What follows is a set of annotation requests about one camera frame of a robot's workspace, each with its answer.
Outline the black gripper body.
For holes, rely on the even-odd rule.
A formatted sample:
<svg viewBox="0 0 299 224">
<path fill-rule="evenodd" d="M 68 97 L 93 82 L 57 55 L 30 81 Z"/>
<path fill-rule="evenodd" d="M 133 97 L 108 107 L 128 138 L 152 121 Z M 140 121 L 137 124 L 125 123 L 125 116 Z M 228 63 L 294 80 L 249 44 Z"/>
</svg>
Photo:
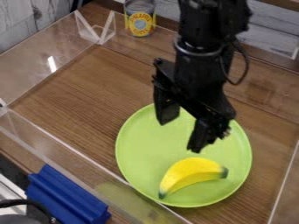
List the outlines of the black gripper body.
<svg viewBox="0 0 299 224">
<path fill-rule="evenodd" d="M 153 87 L 165 91 L 190 116 L 204 119 L 217 137 L 229 131 L 236 111 L 224 95 L 233 50 L 224 45 L 213 52 L 174 48 L 174 61 L 153 60 Z"/>
</svg>

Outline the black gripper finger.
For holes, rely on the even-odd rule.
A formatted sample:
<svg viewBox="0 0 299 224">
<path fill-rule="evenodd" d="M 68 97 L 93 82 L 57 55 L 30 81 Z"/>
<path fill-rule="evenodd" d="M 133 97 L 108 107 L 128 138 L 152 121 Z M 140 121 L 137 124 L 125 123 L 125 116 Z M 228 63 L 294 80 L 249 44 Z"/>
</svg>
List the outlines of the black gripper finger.
<svg viewBox="0 0 299 224">
<path fill-rule="evenodd" d="M 201 149 L 213 144 L 216 140 L 214 129 L 204 119 L 194 121 L 190 138 L 186 144 L 186 149 L 194 153 L 200 153 Z"/>
<path fill-rule="evenodd" d="M 178 117 L 180 105 L 158 87 L 153 88 L 153 107 L 156 120 L 161 125 Z"/>
</svg>

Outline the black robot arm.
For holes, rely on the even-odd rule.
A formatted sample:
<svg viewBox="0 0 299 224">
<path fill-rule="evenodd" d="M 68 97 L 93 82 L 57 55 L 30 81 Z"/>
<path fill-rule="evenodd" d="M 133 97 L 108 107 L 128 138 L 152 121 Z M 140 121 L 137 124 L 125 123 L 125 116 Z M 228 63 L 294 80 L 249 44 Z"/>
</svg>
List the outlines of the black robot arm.
<svg viewBox="0 0 299 224">
<path fill-rule="evenodd" d="M 161 125 L 185 110 L 194 118 L 186 149 L 198 153 L 229 133 L 236 117 L 222 87 L 233 52 L 245 54 L 237 35 L 252 15 L 246 0 L 178 0 L 180 21 L 173 41 L 174 61 L 153 60 L 153 107 Z"/>
</svg>

